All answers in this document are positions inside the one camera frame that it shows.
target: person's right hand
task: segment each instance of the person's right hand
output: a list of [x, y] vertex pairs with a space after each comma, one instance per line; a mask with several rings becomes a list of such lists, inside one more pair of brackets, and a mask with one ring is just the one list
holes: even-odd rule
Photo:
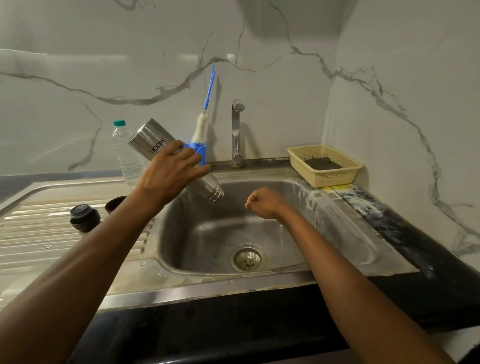
[[202, 156], [192, 148], [182, 148], [184, 143], [176, 140], [163, 148], [150, 162], [133, 193], [140, 195], [146, 208], [158, 213], [193, 180], [205, 176], [210, 166], [196, 167]]
[[249, 196], [245, 207], [261, 218], [279, 219], [282, 210], [290, 205], [278, 192], [263, 187]]

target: chrome tap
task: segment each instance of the chrome tap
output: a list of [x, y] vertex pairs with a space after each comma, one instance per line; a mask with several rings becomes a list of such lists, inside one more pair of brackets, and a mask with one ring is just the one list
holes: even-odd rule
[[245, 106], [237, 98], [232, 102], [232, 160], [234, 166], [238, 167], [243, 162], [243, 155], [240, 152], [240, 111]]

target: forearm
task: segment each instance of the forearm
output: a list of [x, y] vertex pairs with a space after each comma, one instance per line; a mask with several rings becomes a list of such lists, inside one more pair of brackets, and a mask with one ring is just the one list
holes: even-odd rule
[[0, 361], [63, 363], [152, 217], [142, 198], [130, 194], [7, 305], [0, 313], [0, 347], [10, 350]]
[[365, 363], [453, 363], [297, 211], [284, 208], [280, 222], [302, 251], [338, 329]]

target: sink drain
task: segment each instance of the sink drain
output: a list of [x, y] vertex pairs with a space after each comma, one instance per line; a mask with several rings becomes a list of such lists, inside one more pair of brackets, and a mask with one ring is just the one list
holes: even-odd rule
[[262, 265], [262, 255], [253, 248], [243, 248], [233, 256], [233, 263], [240, 270], [257, 270]]

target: brand logo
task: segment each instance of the brand logo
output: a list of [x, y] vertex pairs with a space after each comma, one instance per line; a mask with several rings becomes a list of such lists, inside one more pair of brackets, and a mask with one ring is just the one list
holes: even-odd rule
[[150, 153], [155, 153], [163, 144], [165, 143], [165, 139], [160, 139], [157, 144], [155, 144], [152, 149], [150, 149]]

